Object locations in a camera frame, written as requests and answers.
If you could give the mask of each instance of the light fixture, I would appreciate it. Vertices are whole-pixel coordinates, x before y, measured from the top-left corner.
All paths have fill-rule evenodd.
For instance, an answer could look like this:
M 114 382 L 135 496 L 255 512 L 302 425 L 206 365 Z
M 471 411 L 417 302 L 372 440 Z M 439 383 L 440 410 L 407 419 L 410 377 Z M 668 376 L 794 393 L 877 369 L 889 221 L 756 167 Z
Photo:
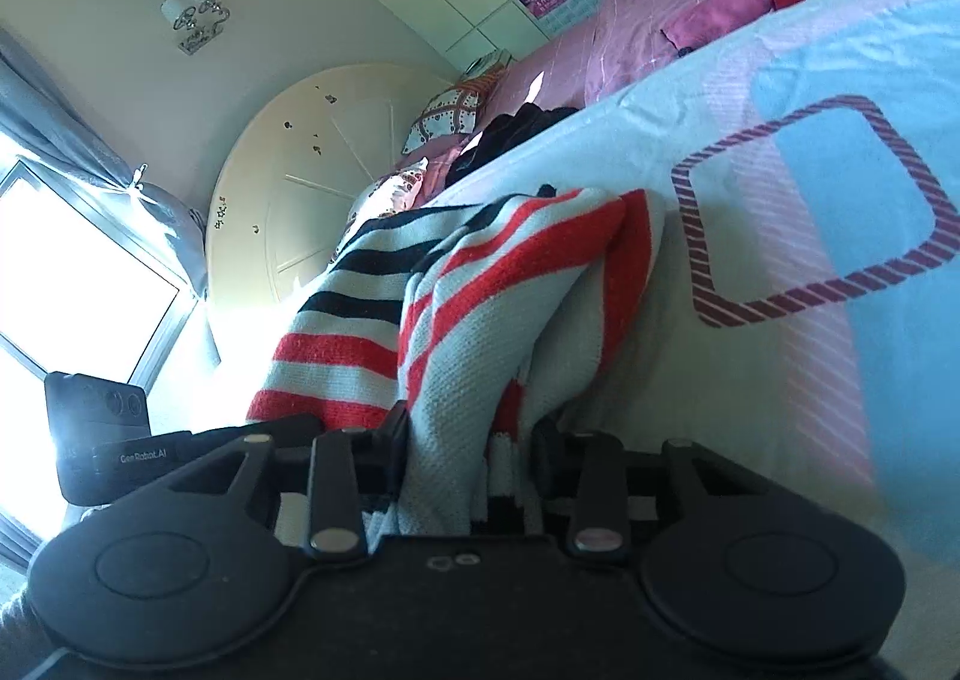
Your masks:
M 224 22 L 230 18 L 229 9 L 220 0 L 164 0 L 160 5 L 160 13 L 175 31 L 189 33 L 178 44 L 188 55 L 217 37 L 223 30 Z M 217 18 L 212 22 L 203 21 L 214 16 Z

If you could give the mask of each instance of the white wall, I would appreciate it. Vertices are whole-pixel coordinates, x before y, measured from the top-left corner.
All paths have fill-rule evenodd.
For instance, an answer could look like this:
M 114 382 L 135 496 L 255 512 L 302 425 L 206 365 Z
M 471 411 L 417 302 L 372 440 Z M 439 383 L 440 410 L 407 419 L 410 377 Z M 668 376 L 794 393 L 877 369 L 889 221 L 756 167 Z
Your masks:
M 71 103 L 147 180 L 206 211 L 248 120 L 309 74 L 353 62 L 453 70 L 376 0 L 224 0 L 224 34 L 192 58 L 163 0 L 0 0 L 16 35 Z

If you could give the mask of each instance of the bright window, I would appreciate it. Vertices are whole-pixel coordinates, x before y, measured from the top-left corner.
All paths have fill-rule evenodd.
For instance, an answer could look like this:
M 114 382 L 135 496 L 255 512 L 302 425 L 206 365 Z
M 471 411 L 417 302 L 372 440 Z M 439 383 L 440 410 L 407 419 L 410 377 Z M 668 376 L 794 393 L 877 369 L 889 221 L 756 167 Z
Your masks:
M 0 508 L 47 538 L 65 503 L 44 375 L 149 388 L 193 298 L 117 226 L 23 163 L 5 164 L 13 170 L 0 181 Z

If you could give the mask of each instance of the silver bolt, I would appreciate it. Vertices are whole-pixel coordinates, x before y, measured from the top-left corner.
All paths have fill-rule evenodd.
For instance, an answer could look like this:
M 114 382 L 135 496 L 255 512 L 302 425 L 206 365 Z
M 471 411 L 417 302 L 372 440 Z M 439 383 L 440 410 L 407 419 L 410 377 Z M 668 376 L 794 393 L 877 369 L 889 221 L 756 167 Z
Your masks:
M 453 568 L 453 559 L 448 555 L 435 555 L 426 559 L 426 568 L 434 571 L 450 571 Z
M 613 552 L 623 546 L 623 537 L 610 528 L 584 528 L 573 538 L 573 544 L 581 552 Z
M 310 546 L 318 552 L 343 553 L 354 549 L 359 541 L 349 528 L 325 528 L 310 537 Z

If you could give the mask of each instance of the striped sweater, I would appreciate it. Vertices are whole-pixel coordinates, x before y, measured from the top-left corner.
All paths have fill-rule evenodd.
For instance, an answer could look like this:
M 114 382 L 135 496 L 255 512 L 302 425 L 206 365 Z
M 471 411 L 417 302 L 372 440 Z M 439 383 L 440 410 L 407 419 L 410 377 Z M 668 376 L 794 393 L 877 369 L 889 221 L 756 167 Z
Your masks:
M 371 541 L 464 534 L 504 502 L 537 530 L 530 432 L 616 352 L 659 244 L 654 208 L 585 189 L 369 221 L 280 340 L 248 419 L 369 428 L 405 399 L 407 472 Z

